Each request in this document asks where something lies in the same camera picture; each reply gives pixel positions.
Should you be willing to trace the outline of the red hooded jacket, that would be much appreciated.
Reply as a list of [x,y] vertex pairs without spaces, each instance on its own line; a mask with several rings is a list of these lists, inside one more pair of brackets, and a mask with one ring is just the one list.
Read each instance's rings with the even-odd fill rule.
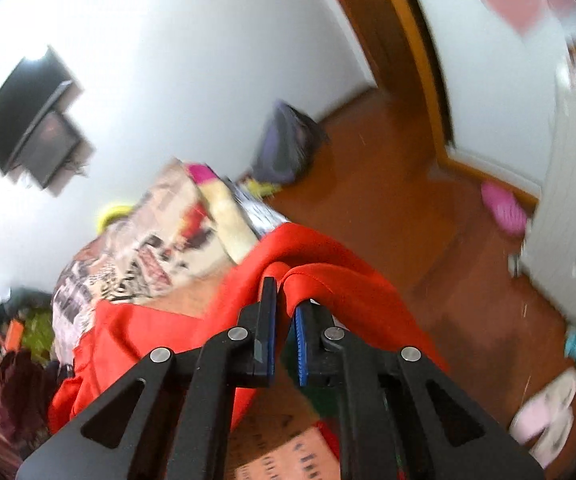
[[379,272],[336,240],[287,223],[226,274],[201,318],[101,301],[94,328],[74,351],[74,375],[48,408],[50,432],[71,422],[152,349],[193,350],[233,327],[240,311],[259,299],[264,278],[277,283],[278,348],[285,344],[297,306],[314,299],[367,344],[389,351],[415,346],[441,370],[448,367]]

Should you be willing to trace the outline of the maroon garment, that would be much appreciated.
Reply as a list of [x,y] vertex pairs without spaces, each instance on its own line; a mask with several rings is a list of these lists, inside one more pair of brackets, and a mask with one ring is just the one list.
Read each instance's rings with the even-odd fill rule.
[[60,363],[41,364],[27,349],[10,351],[0,363],[0,428],[19,445],[47,429],[48,408],[60,386]]

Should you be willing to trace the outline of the pink white plush slippers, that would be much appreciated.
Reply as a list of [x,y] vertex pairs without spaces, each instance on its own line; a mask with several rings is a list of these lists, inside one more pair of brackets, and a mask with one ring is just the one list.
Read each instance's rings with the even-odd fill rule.
[[529,453],[546,469],[564,449],[574,423],[576,369],[568,368],[527,400],[509,425],[509,434],[521,445],[535,439]]

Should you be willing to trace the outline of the newspaper print bed sheet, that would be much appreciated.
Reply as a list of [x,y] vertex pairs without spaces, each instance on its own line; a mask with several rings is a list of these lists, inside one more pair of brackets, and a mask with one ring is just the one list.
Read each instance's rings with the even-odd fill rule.
[[285,220],[209,167],[175,160],[62,271],[56,356],[73,368],[49,408],[59,430],[150,350],[192,348],[227,272]]

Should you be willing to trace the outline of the yellow round object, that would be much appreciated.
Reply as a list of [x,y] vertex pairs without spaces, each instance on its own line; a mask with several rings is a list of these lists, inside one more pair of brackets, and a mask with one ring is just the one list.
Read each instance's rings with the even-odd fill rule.
[[101,234],[108,226],[112,226],[113,223],[127,218],[131,211],[132,206],[125,204],[106,207],[105,210],[102,210],[100,214],[97,215],[96,223],[94,224],[96,233]]

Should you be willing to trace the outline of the pink slipper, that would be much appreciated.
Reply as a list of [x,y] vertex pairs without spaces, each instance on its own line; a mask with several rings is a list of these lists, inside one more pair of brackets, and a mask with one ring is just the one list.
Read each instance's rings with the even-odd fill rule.
[[526,230],[528,215],[512,192],[494,182],[481,185],[482,202],[497,226],[510,236],[521,236]]

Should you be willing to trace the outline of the wall mounted black television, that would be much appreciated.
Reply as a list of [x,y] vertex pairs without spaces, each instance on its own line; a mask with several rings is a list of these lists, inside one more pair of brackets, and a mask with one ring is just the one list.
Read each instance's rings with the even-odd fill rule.
[[0,87],[0,172],[6,174],[33,128],[74,80],[51,48],[23,58]]

